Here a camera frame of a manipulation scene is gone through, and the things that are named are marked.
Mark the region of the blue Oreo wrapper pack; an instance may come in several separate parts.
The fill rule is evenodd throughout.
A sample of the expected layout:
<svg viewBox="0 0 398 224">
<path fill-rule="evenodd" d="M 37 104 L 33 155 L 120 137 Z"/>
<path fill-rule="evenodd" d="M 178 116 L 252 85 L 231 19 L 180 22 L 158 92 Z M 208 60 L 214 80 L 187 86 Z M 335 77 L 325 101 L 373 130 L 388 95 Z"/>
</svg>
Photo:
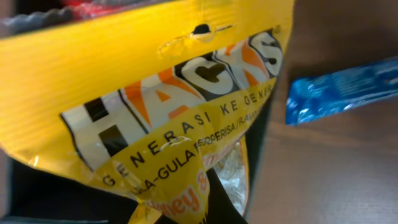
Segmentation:
<svg viewBox="0 0 398 224">
<path fill-rule="evenodd" d="M 397 57 L 292 82 L 285 123 L 297 125 L 397 96 Z"/>
</svg>

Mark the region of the red Hacks candy bag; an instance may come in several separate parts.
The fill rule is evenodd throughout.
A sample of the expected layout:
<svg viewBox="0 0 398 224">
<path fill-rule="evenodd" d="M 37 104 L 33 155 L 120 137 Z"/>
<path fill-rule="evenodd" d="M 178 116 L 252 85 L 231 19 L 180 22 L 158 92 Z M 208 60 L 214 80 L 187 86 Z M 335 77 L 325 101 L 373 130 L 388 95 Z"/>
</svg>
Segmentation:
<svg viewBox="0 0 398 224">
<path fill-rule="evenodd" d="M 73 11 L 76 20 L 91 19 L 146 6 L 153 6 L 170 0 L 61 0 Z"/>
</svg>

